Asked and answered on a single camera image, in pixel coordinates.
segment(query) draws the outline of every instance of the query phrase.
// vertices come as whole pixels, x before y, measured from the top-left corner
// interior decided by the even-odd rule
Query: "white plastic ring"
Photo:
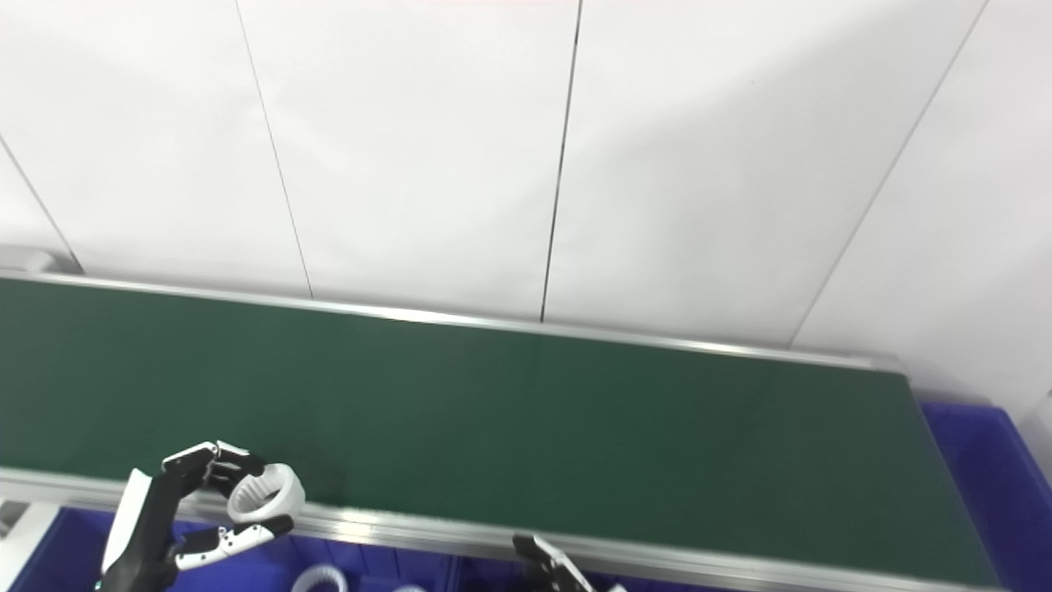
[[[292,468],[274,464],[258,477],[241,479],[226,502],[226,513],[235,524],[261,523],[282,514],[295,519],[304,502],[306,494]]]
[[[338,592],[347,592],[347,578],[336,566],[322,564],[307,569],[292,584],[292,592],[308,592],[319,584],[335,584]]]

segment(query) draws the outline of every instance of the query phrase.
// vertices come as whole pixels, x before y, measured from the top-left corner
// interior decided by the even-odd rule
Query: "blue plastic bin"
[[[12,586],[12,592],[85,592],[99,578],[99,563],[114,515],[63,509]],[[177,523],[176,535],[206,528]],[[228,559],[183,572],[173,592],[288,592],[304,570],[339,567],[351,592],[391,592],[414,584],[451,592],[456,558],[438,553],[285,536]]]
[[[995,407],[920,407],[1002,584],[1052,590],[1052,490],[1011,419]]]

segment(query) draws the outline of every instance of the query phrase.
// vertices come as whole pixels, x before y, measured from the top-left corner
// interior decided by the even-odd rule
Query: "white wall panel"
[[[547,319],[785,346],[979,5],[586,1]]]
[[[243,0],[319,298],[537,319],[575,0]]]
[[[65,245],[0,145],[0,244],[37,246],[66,256]]]
[[[306,293],[232,1],[6,0],[0,88],[88,273]]]
[[[1052,4],[991,0],[797,346],[1019,419],[1052,387]]]

